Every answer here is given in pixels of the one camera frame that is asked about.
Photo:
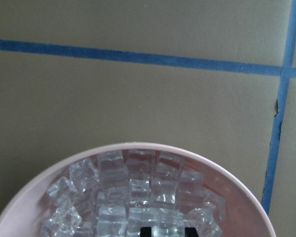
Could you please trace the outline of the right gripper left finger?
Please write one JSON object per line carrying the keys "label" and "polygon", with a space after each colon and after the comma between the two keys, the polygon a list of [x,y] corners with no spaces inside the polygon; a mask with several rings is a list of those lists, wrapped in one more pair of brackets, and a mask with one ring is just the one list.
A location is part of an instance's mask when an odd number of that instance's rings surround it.
{"label": "right gripper left finger", "polygon": [[151,237],[151,227],[141,227],[140,229],[140,237]]}

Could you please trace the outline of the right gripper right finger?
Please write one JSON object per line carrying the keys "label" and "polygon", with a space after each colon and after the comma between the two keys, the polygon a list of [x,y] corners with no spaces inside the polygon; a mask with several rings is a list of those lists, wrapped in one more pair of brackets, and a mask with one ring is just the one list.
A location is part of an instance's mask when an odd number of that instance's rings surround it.
{"label": "right gripper right finger", "polygon": [[197,237],[197,230],[193,227],[185,227],[185,237]]}

